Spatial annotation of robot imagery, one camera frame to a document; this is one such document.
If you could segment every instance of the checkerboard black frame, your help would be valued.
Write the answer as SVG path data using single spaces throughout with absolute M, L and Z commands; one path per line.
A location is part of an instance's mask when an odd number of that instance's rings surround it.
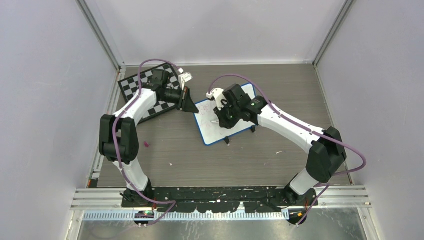
M 152 70 L 154 69 L 162 69 L 166 70 L 170 73 L 170 78 L 167 83 L 167 86 L 173 89 L 178 89 L 180 87 L 180 83 L 178 82 L 178 74 L 174 70 L 172 66 L 170 66 L 168 63 L 161 64 L 157 67 L 150 68 L 146 71 L 141 72 L 141 83 L 147 83 L 148 77 L 152 75 Z M 133 75 L 130 77 L 127 77 L 121 81 L 118 81 L 118 85 L 120 88 L 120 91 L 123 95 L 123 99 L 126 103 L 128 103 L 136 94 L 137 90 L 139 89 L 139 80 L 138 75 Z M 140 123 L 143 123 L 149 119 L 152 119 L 154 117 L 157 117 L 161 114 L 164 114 L 172 109 L 175 109 L 175 104 L 173 103 L 166 103 L 164 101 L 157 101 L 156 104 L 150 108 L 147 113 L 141 118 Z

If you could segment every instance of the checkerboard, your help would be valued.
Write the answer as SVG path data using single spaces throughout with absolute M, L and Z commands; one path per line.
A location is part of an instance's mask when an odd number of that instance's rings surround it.
M 178 89 L 180 86 L 180 83 L 178 82 L 178 75 L 177 72 L 168 64 L 164 63 L 162 65 L 159 65 L 157 67 L 151 68 L 149 70 L 143 71 L 141 76 L 141 83 L 147 83 L 148 77 L 152 75 L 152 70 L 154 69 L 161 69 L 166 70 L 169 72 L 170 79 L 167 83 L 168 88 Z M 139 89 L 139 77 L 138 75 L 130 76 L 128 78 L 125 78 L 124 80 L 121 80 L 118 82 L 119 88 L 122 92 L 123 99 L 126 103 L 131 100 L 131 98 L 134 97 L 137 90 Z M 172 110 L 175 108 L 174 103 L 166 103 L 164 101 L 157 101 L 156 104 L 150 108 L 146 114 L 141 118 L 140 123 L 145 122 L 149 119 L 152 119 L 158 115 L 161 115 L 163 113 L 168 112 L 169 110 Z

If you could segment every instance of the table surface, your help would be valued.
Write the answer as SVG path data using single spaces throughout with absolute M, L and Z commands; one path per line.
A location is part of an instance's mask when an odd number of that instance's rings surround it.
M 255 83 L 288 114 L 317 127 L 331 125 L 320 84 L 311 64 L 186 66 L 194 102 L 206 98 L 209 84 L 223 74 L 241 74 Z M 126 77 L 137 73 L 128 68 Z M 242 79 L 226 77 L 214 87 L 225 89 Z M 118 109 L 125 104 L 122 96 Z M 156 187 L 284 186 L 306 165 L 307 154 L 281 135 L 257 126 L 211 146 L 204 145 L 192 113 L 171 110 L 137 126 L 138 160 Z M 349 185 L 347 175 L 333 177 Z M 98 187 L 125 187 L 118 169 L 104 161 Z

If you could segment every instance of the gray floor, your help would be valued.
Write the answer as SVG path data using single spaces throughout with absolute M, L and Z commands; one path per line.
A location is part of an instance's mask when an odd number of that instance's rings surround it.
M 79 240 L 367 239 L 356 208 L 312 209 L 299 228 L 285 220 L 161 221 L 147 228 L 129 221 L 83 221 L 79 233 Z
M 184 70 L 194 77 L 187 85 L 195 102 L 206 98 L 216 77 L 236 73 L 252 79 L 288 114 L 324 129 L 331 125 L 311 64 L 186 66 Z M 126 76 L 136 73 L 137 69 L 128 68 Z M 228 77 L 215 87 L 226 88 L 233 83 L 245 82 Z M 124 104 L 121 97 L 118 108 Z M 245 131 L 231 137 L 230 146 L 224 142 L 205 146 L 193 114 L 177 110 L 138 125 L 137 134 L 141 143 L 138 159 L 156 187 L 284 186 L 307 160 L 307 154 L 294 143 L 263 127 L 257 127 L 255 133 Z M 349 180 L 346 175 L 337 176 L 331 183 L 348 185 Z M 125 185 L 118 169 L 105 161 L 98 186 Z

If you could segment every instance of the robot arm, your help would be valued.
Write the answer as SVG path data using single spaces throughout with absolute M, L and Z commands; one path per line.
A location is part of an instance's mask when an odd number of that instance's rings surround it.
M 206 96 L 209 100 L 216 101 L 214 113 L 218 116 L 221 128 L 231 129 L 240 120 L 252 122 L 279 133 L 308 154 L 306 167 L 284 189 L 284 196 L 289 204 L 302 199 L 316 184 L 327 183 L 346 159 L 344 147 L 286 121 L 275 113 L 262 96 L 251 99 L 238 84 L 233 84 L 225 90 L 215 88 Z M 324 130 L 283 112 L 274 104 L 273 107 L 280 114 L 312 131 L 322 132 L 328 137 L 342 141 L 339 131 L 333 127 Z
M 191 75 L 189 73 L 183 73 L 178 77 L 181 86 L 178 89 L 167 88 L 169 77 L 169 72 L 165 70 L 153 70 L 152 76 L 142 86 L 141 92 L 140 89 L 137 90 L 133 99 L 123 108 L 112 115 L 105 114 L 100 119 L 99 152 L 117 168 L 120 168 L 112 135 L 112 126 L 116 117 L 124 112 L 116 126 L 116 131 L 118 133 L 120 132 L 117 141 L 123 163 L 122 168 L 129 182 L 133 183 L 141 192 L 148 191 L 151 186 L 149 186 L 149 178 L 144 174 L 137 159 L 139 140 L 136 126 L 139 121 L 158 100 L 175 104 L 176 109 L 181 112 L 199 113 L 199 110 L 191 99 L 190 89 L 185 86 L 185 82 L 191 79 Z M 135 190 L 128 182 L 126 186 L 131 191 Z

